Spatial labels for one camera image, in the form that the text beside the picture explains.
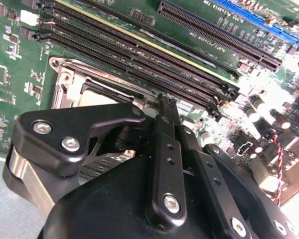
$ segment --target green circuit board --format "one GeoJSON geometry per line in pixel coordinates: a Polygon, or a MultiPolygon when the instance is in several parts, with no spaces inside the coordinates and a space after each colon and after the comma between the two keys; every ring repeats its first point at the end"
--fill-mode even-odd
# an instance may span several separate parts
{"type": "MultiPolygon", "coordinates": [[[[244,64],[248,63],[242,61],[241,58],[231,51],[206,41],[189,29],[168,21],[159,15],[157,13],[157,8],[160,4],[159,0],[100,0],[98,2],[130,19],[133,19],[131,16],[132,9],[137,9],[144,15],[152,16],[155,19],[155,23],[152,26],[148,26],[148,24],[142,21],[139,21],[139,23],[164,33],[166,36],[196,52],[200,52],[205,57],[205,60],[194,58],[188,52],[179,51],[174,45],[149,34],[147,28],[142,29],[139,26],[126,23],[124,20],[118,19],[100,9],[90,7],[85,3],[74,0],[57,0],[56,2],[70,6],[81,14],[120,29],[123,33],[136,37],[146,44],[167,52],[178,59],[182,59],[193,66],[197,66],[224,81],[238,85],[242,91],[242,96],[237,99],[237,103],[240,105],[246,104],[246,97],[251,93],[258,94],[263,89],[268,91],[268,95],[276,92],[278,89],[282,92],[283,98],[290,103],[297,97],[294,95],[290,85],[299,78],[299,66],[294,67],[291,62],[296,62],[296,64],[299,62],[299,53],[294,55],[286,54],[291,47],[290,43],[286,43],[270,34],[260,34],[259,29],[250,22],[230,14],[212,1],[173,0],[172,2],[248,41],[250,44],[262,48],[277,58],[284,59],[283,66],[277,73],[268,72],[252,65],[249,67],[254,72],[243,71],[238,65],[241,62],[244,64]]],[[[271,9],[277,3],[271,2],[270,4],[266,9],[271,9]]],[[[294,5],[291,1],[288,4],[286,9],[290,11],[294,5]]],[[[0,5],[3,5],[5,9],[4,15],[0,12],[0,150],[7,151],[16,117],[23,112],[44,110],[51,107],[56,74],[49,67],[49,57],[65,56],[76,58],[107,72],[114,72],[114,70],[106,65],[96,64],[92,60],[77,55],[69,49],[47,42],[37,42],[19,37],[20,27],[25,26],[36,30],[37,26],[29,26],[20,20],[11,20],[9,14],[15,12],[16,16],[20,16],[21,10],[34,14],[40,14],[40,11],[23,5],[20,0],[1,0],[0,5]]],[[[281,102],[275,102],[274,105],[275,107],[278,105],[277,108],[282,109],[281,102]]],[[[214,140],[218,145],[222,145],[223,148],[231,146],[230,141],[226,139],[229,133],[228,127],[237,129],[241,123],[240,119],[233,119],[228,116],[220,123],[215,123],[204,110],[188,105],[185,106],[184,102],[180,102],[179,106],[181,115],[188,116],[198,123],[196,133],[199,140],[199,134],[207,130],[214,135],[214,140]]]]}

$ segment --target pcie slot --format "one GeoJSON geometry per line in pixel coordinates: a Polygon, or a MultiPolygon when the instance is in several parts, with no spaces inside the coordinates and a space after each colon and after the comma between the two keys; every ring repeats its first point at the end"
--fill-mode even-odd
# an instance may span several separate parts
{"type": "Polygon", "coordinates": [[[198,85],[194,80],[186,79],[185,77],[179,76],[174,72],[161,68],[160,66],[155,65],[154,63],[149,62],[146,59],[137,57],[134,54],[127,52],[126,49],[116,44],[111,44],[110,41],[106,41],[100,38],[99,36],[92,35],[89,32],[83,31],[75,26],[71,26],[66,23],[62,23],[62,26],[60,26],[61,22],[58,20],[55,21],[54,23],[55,24],[52,25],[52,29],[56,30],[57,32],[61,32],[62,34],[67,34],[69,37],[72,38],[79,38],[80,43],[90,44],[92,47],[95,47],[95,49],[100,48],[105,50],[106,52],[114,54],[115,59],[121,57],[121,59],[124,59],[126,62],[137,64],[137,67],[142,67],[147,71],[153,72],[153,74],[155,74],[156,76],[160,76],[165,80],[176,82],[177,84],[185,88],[198,91],[197,92],[198,94],[203,94],[205,97],[207,95],[210,99],[213,99],[214,96],[218,96],[219,98],[225,97],[222,94],[215,91],[215,89],[210,86],[204,87],[198,85]]]}
{"type": "Polygon", "coordinates": [[[233,4],[232,2],[228,1],[228,0],[212,0],[213,2],[219,4],[220,6],[223,6],[224,8],[228,9],[229,11],[240,15],[241,17],[243,17],[244,19],[246,19],[247,21],[253,23],[254,25],[266,30],[267,32],[270,32],[274,35],[276,35],[277,37],[280,37],[281,39],[288,41],[290,43],[293,44],[299,44],[299,38],[292,36],[291,34],[289,34],[286,31],[283,31],[282,29],[278,28],[277,26],[268,26],[264,23],[264,20],[261,19],[258,16],[255,16],[253,14],[251,14],[250,12],[248,12],[247,10],[244,10],[242,8],[240,8],[239,6],[233,4]]]}
{"type": "Polygon", "coordinates": [[[256,64],[260,64],[271,71],[276,72],[282,63],[278,58],[271,56],[167,0],[161,1],[158,13],[201,35],[205,39],[229,49],[256,64]]]}
{"type": "Polygon", "coordinates": [[[198,96],[193,92],[189,92],[185,89],[182,89],[177,85],[172,84],[169,81],[162,81],[161,79],[156,79],[155,77],[151,77],[142,71],[135,70],[132,67],[126,67],[121,63],[109,59],[109,57],[107,56],[97,54],[87,46],[83,46],[78,42],[72,41],[71,39],[64,38],[63,36],[57,34],[51,34],[49,38],[46,40],[49,40],[49,42],[55,45],[64,47],[65,49],[75,52],[78,55],[82,55],[85,58],[92,60],[93,62],[99,62],[100,64],[104,64],[108,67],[116,69],[116,71],[123,76],[124,75],[132,76],[132,79],[135,80],[136,82],[138,81],[140,84],[146,83],[148,85],[153,85],[153,87],[156,89],[177,96],[183,100],[186,100],[194,104],[195,106],[203,107],[209,110],[209,113],[213,115],[216,120],[220,120],[219,114],[215,112],[217,110],[216,105],[213,102],[201,96],[198,96]]]}
{"type": "Polygon", "coordinates": [[[49,9],[50,13],[54,16],[61,17],[63,19],[68,19],[74,22],[77,22],[86,28],[91,29],[93,32],[97,32],[100,34],[103,34],[104,36],[107,36],[109,39],[113,39],[115,41],[118,41],[122,44],[125,44],[127,46],[133,47],[137,51],[142,52],[144,55],[147,55],[152,58],[157,58],[160,62],[171,66],[174,69],[179,70],[180,72],[183,72],[184,74],[187,74],[191,76],[192,78],[198,79],[204,87],[208,87],[208,85],[220,88],[223,93],[226,95],[230,95],[235,99],[238,96],[237,91],[239,90],[237,87],[225,83],[224,81],[218,79],[215,76],[212,76],[206,72],[203,72],[199,70],[198,68],[195,68],[179,59],[176,59],[174,57],[171,57],[170,55],[159,51],[153,47],[150,47],[140,41],[137,41],[136,39],[127,36],[113,28],[110,28],[104,24],[101,24],[97,22],[96,20],[93,20],[85,15],[78,14],[76,11],[61,5],[56,4],[54,6],[54,10],[51,11],[49,9]]]}

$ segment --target dimm slot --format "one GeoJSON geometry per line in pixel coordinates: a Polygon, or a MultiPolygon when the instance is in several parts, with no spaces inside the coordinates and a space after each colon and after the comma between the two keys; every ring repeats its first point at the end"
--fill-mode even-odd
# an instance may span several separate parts
{"type": "Polygon", "coordinates": [[[194,104],[198,107],[203,107],[207,110],[209,110],[209,113],[215,117],[215,119],[218,121],[221,119],[220,115],[215,112],[215,109],[217,109],[216,105],[213,102],[210,102],[207,99],[204,99],[200,96],[197,96],[194,93],[184,91],[184,89],[177,89],[177,86],[171,84],[168,81],[163,81],[160,79],[155,79],[153,77],[149,77],[148,75],[144,74],[141,71],[135,71],[134,68],[126,68],[126,66],[122,64],[118,64],[117,62],[113,62],[108,57],[103,57],[95,52],[91,51],[88,47],[81,46],[77,42],[73,42],[70,39],[66,39],[62,36],[51,34],[48,39],[51,43],[64,47],[65,49],[68,49],[70,51],[75,52],[78,55],[82,55],[83,57],[86,57],[87,59],[90,59],[92,61],[99,62],[101,64],[104,64],[108,67],[111,67],[113,69],[116,69],[118,72],[120,72],[122,75],[130,75],[136,82],[139,81],[145,82],[147,84],[153,85],[154,88],[157,88],[158,90],[162,90],[163,92],[170,93],[172,95],[175,95],[179,97],[180,99],[183,99],[185,101],[190,102],[191,104],[194,104]]]}
{"type": "MultiPolygon", "coordinates": [[[[99,5],[97,2],[93,3],[91,1],[86,1],[86,3],[90,3],[91,5],[99,5]]],[[[75,22],[78,22],[82,24],[85,27],[88,27],[92,29],[93,31],[97,32],[103,32],[104,35],[108,35],[110,38],[116,38],[119,39],[120,42],[124,44],[129,44],[134,47],[137,47],[139,50],[146,51],[145,53],[153,56],[156,55],[156,57],[160,57],[161,61],[164,63],[172,64],[172,67],[175,69],[179,69],[181,72],[184,72],[188,75],[191,75],[193,78],[197,78],[199,80],[202,80],[202,85],[206,84],[216,84],[218,87],[220,87],[223,91],[223,93],[230,95],[232,97],[237,98],[238,97],[238,90],[239,88],[235,87],[234,85],[224,82],[223,80],[218,79],[217,77],[204,72],[186,62],[183,62],[177,58],[174,58],[163,51],[160,51],[158,49],[155,49],[149,45],[144,44],[143,42],[140,42],[131,36],[128,36],[126,34],[123,34],[119,32],[118,30],[115,30],[109,26],[106,26],[104,24],[100,24],[100,22],[89,18],[88,16],[84,14],[78,14],[78,12],[74,11],[73,9],[56,3],[54,6],[54,12],[51,12],[51,14],[54,14],[56,16],[64,17],[65,19],[69,19],[75,22]]]]}
{"type": "Polygon", "coordinates": [[[171,81],[177,81],[177,84],[180,84],[181,86],[189,89],[194,89],[198,91],[198,93],[203,93],[204,96],[207,94],[211,99],[214,96],[218,96],[219,98],[225,98],[225,100],[230,100],[228,97],[225,97],[221,95],[219,92],[215,91],[214,88],[207,86],[201,86],[198,85],[196,81],[186,79],[185,77],[179,76],[175,74],[174,72],[171,72],[167,69],[162,69],[159,66],[142,59],[140,57],[135,58],[135,56],[129,52],[126,52],[126,50],[116,44],[111,44],[110,42],[99,38],[96,35],[92,35],[86,31],[83,31],[75,26],[71,26],[69,24],[63,23],[62,26],[60,26],[60,21],[54,22],[55,24],[52,25],[52,29],[57,30],[58,32],[62,32],[62,34],[67,34],[70,37],[77,37],[79,38],[79,42],[82,42],[84,44],[91,44],[92,46],[96,46],[97,48],[101,48],[105,51],[111,52],[111,54],[116,54],[115,58],[122,57],[125,61],[134,61],[138,63],[138,67],[143,67],[144,69],[147,69],[148,71],[151,71],[155,73],[155,75],[160,75],[162,78],[166,80],[171,81]]]}
{"type": "Polygon", "coordinates": [[[229,49],[235,52],[237,55],[244,57],[256,64],[260,64],[271,71],[276,72],[282,63],[280,59],[271,56],[270,54],[254,47],[253,45],[230,33],[227,33],[223,29],[167,0],[161,1],[161,4],[158,8],[158,13],[167,19],[201,35],[205,39],[229,49]]]}

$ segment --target gray table surface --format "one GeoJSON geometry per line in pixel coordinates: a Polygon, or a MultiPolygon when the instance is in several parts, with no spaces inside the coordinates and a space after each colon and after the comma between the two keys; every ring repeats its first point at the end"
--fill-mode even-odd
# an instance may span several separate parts
{"type": "Polygon", "coordinates": [[[0,161],[0,239],[35,239],[44,221],[34,205],[6,187],[3,165],[0,161]]]}

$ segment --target black memory slot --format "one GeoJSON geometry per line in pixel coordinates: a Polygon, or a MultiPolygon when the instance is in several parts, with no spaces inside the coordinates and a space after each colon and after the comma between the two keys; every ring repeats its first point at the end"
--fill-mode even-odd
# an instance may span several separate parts
{"type": "Polygon", "coordinates": [[[148,72],[149,75],[153,77],[159,77],[162,81],[164,80],[171,82],[172,84],[177,84],[178,86],[191,92],[196,92],[198,95],[208,98],[209,100],[213,100],[215,96],[222,100],[229,100],[228,97],[216,92],[214,89],[209,90],[203,86],[197,85],[195,82],[182,78],[173,72],[159,67],[158,65],[155,65],[145,59],[134,58],[134,55],[131,55],[131,53],[127,52],[123,48],[120,48],[118,45],[112,45],[104,39],[93,36],[92,34],[82,31],[79,28],[75,28],[74,26],[70,26],[65,23],[62,27],[58,25],[58,23],[54,24],[52,25],[52,28],[58,29],[59,32],[62,32],[62,34],[66,34],[71,38],[78,39],[79,44],[84,44],[86,46],[90,45],[91,48],[99,54],[102,54],[100,50],[103,50],[107,52],[109,57],[112,57],[112,59],[115,61],[130,63],[130,65],[134,65],[136,69],[141,69],[142,71],[148,72]]]}
{"type": "Polygon", "coordinates": [[[278,58],[271,56],[235,35],[224,31],[167,0],[161,1],[158,13],[167,19],[190,29],[205,39],[229,49],[237,55],[256,64],[260,64],[271,71],[276,72],[282,63],[278,58]]]}
{"type": "Polygon", "coordinates": [[[218,79],[217,77],[208,74],[206,72],[203,72],[199,70],[198,68],[195,68],[181,60],[178,60],[174,57],[171,57],[170,55],[159,51],[153,47],[150,47],[140,41],[137,41],[136,39],[127,36],[113,28],[110,28],[104,24],[99,23],[98,21],[91,19],[87,16],[84,16],[82,14],[78,14],[76,11],[63,6],[61,4],[57,4],[55,6],[55,10],[52,14],[58,16],[58,17],[64,17],[66,19],[75,21],[85,27],[88,27],[89,29],[93,30],[93,32],[97,32],[109,39],[112,40],[112,42],[119,42],[121,44],[124,44],[126,46],[130,46],[137,50],[138,52],[143,53],[144,55],[148,56],[152,59],[157,59],[158,62],[161,62],[162,67],[164,67],[164,64],[177,69],[178,71],[182,72],[183,74],[179,76],[183,78],[192,78],[195,79],[195,81],[192,81],[192,84],[198,84],[205,88],[212,89],[212,87],[220,88],[223,93],[230,95],[233,100],[235,100],[238,96],[238,90],[239,88],[229,84],[225,83],[222,80],[218,79]]]}
{"type": "Polygon", "coordinates": [[[138,82],[140,86],[143,83],[151,85],[155,89],[170,93],[171,95],[177,96],[180,99],[188,101],[197,107],[207,109],[210,115],[214,116],[217,121],[221,119],[220,115],[217,112],[215,112],[215,110],[211,110],[212,108],[216,109],[216,105],[213,102],[210,102],[209,100],[196,95],[195,93],[187,92],[184,89],[171,84],[170,82],[162,82],[159,79],[146,75],[142,71],[136,71],[133,68],[127,69],[125,65],[113,62],[111,59],[109,59],[109,57],[104,57],[102,55],[96,54],[94,51],[90,50],[89,47],[81,46],[77,42],[64,38],[60,35],[51,34],[48,40],[55,45],[68,49],[78,55],[90,59],[91,61],[99,62],[100,64],[115,69],[117,72],[120,73],[118,74],[119,77],[127,75],[128,78],[132,78],[135,82],[138,82]]]}
{"type": "Polygon", "coordinates": [[[213,62],[216,65],[221,66],[223,69],[227,70],[228,72],[235,71],[234,68],[230,68],[228,65],[225,65],[222,62],[217,61],[215,59],[208,58],[207,56],[202,55],[199,51],[195,50],[194,48],[191,48],[191,47],[189,47],[189,46],[187,46],[187,45],[185,45],[185,44],[183,44],[165,34],[162,34],[159,31],[157,31],[149,26],[146,26],[145,24],[142,24],[142,23],[116,11],[116,10],[113,10],[113,9],[105,6],[104,4],[102,4],[100,2],[97,2],[96,0],[80,0],[79,2],[84,3],[84,5],[90,6],[91,9],[96,8],[96,9],[99,9],[107,14],[113,15],[113,16],[119,18],[120,20],[123,20],[126,23],[135,26],[136,28],[144,29],[147,32],[155,35],[156,37],[158,37],[164,41],[167,41],[167,42],[173,44],[174,46],[181,48],[198,58],[202,58],[205,61],[213,62]]]}

